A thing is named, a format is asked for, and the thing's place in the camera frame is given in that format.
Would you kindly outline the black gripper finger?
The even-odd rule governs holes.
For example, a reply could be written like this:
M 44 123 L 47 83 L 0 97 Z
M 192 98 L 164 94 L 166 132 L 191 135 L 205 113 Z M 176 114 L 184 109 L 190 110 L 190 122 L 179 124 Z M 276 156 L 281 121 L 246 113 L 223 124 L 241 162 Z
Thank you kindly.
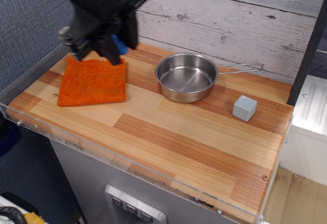
M 101 57 L 109 60 L 112 65 L 119 65 L 121 63 L 118 48 L 111 35 L 98 38 L 96 51 Z
M 131 49 L 138 45 L 138 25 L 135 11 L 123 17 L 120 39 Z

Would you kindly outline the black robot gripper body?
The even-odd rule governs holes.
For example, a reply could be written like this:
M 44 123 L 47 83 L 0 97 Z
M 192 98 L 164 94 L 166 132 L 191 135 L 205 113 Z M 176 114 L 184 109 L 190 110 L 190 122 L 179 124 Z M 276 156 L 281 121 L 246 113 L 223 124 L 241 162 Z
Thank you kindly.
M 100 36 L 120 38 L 123 17 L 135 11 L 146 0 L 70 0 L 74 18 L 69 27 L 59 32 L 60 40 L 81 61 L 97 44 Z

